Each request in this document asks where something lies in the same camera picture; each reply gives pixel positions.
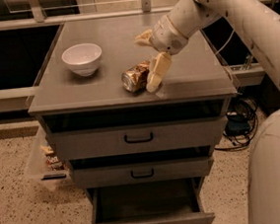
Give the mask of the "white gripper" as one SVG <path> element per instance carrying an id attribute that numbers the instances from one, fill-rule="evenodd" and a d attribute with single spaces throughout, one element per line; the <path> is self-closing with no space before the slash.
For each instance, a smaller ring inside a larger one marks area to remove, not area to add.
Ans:
<path id="1" fill-rule="evenodd" d="M 158 53 L 150 59 L 147 78 L 147 91 L 155 92 L 172 65 L 172 55 L 178 54 L 188 44 L 184 37 L 175 29 L 169 16 L 163 16 L 154 27 L 137 36 L 134 43 L 141 46 L 153 46 Z"/>

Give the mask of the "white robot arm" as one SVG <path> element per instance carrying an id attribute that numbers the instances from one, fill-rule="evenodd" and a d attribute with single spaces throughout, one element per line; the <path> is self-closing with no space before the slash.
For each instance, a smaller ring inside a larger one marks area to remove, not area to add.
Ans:
<path id="1" fill-rule="evenodd" d="M 171 58 L 199 29 L 224 17 L 280 91 L 280 15 L 258 0 L 179 0 L 135 42 L 158 50 L 147 90 L 158 89 Z M 259 127 L 248 160 L 248 224 L 280 224 L 280 110 Z"/>

